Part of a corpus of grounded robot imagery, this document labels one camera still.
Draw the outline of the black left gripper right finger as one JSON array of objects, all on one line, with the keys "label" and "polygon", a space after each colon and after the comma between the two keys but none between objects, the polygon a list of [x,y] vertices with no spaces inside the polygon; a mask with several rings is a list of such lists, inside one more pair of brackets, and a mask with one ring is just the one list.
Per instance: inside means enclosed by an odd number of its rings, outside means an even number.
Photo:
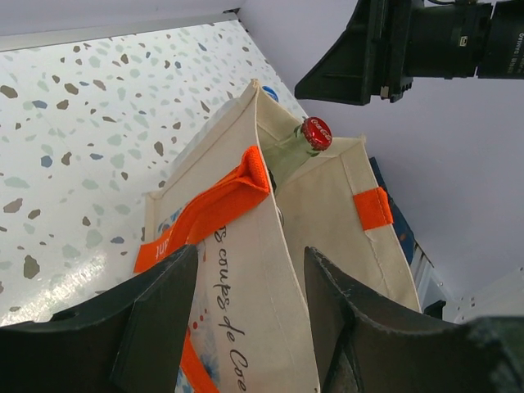
[{"label": "black left gripper right finger", "polygon": [[305,248],[304,274],[322,392],[521,392],[523,319],[465,324],[420,314]]}]

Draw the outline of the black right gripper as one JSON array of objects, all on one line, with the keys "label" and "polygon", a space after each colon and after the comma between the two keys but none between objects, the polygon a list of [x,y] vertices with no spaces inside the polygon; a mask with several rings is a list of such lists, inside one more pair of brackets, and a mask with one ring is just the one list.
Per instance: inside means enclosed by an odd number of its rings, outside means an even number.
[{"label": "black right gripper", "polygon": [[[472,78],[484,56],[491,5],[478,1],[389,1],[385,53],[375,88],[399,101],[416,78]],[[297,83],[302,100],[370,103],[385,24],[383,1],[358,1],[345,31]]]}]

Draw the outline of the dark cola glass bottle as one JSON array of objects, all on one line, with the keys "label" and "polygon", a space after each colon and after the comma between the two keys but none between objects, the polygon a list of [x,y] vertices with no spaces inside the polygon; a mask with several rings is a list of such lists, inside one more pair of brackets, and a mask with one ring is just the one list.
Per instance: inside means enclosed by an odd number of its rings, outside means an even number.
[{"label": "dark cola glass bottle", "polygon": [[331,144],[328,125],[319,117],[309,117],[282,141],[264,147],[262,153],[274,185],[283,185],[304,163]]}]

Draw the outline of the beige canvas bag orange handles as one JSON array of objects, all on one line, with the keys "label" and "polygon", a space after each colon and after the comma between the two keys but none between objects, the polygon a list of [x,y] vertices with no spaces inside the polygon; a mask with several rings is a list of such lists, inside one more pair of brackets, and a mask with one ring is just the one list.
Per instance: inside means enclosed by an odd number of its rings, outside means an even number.
[{"label": "beige canvas bag orange handles", "polygon": [[225,103],[146,198],[135,271],[193,244],[198,271],[183,328],[178,392],[317,392],[304,250],[419,310],[386,191],[362,138],[335,138],[281,186],[262,150],[299,120],[251,81]]}]

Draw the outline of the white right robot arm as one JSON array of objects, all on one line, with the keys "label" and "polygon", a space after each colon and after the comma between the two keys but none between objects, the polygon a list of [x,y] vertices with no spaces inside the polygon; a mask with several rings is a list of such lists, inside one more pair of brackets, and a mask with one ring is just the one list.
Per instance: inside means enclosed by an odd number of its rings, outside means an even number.
[{"label": "white right robot arm", "polygon": [[359,1],[298,99],[399,101],[416,78],[522,79],[523,3]]}]

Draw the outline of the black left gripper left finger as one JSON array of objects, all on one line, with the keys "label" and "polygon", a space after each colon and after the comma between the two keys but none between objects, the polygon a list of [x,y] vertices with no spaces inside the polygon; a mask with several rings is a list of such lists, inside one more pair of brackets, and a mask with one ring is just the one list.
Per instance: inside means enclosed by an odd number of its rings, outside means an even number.
[{"label": "black left gripper left finger", "polygon": [[173,392],[198,257],[183,246],[45,323],[1,329],[3,392]]}]

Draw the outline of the clear water bottle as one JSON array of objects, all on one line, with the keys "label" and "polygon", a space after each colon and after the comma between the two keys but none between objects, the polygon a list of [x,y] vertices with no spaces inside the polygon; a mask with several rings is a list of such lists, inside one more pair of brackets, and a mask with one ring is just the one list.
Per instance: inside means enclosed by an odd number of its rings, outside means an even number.
[{"label": "clear water bottle", "polygon": [[278,95],[276,94],[276,92],[269,86],[267,85],[263,85],[262,86],[262,89],[276,102],[279,102],[279,98],[278,98]]}]

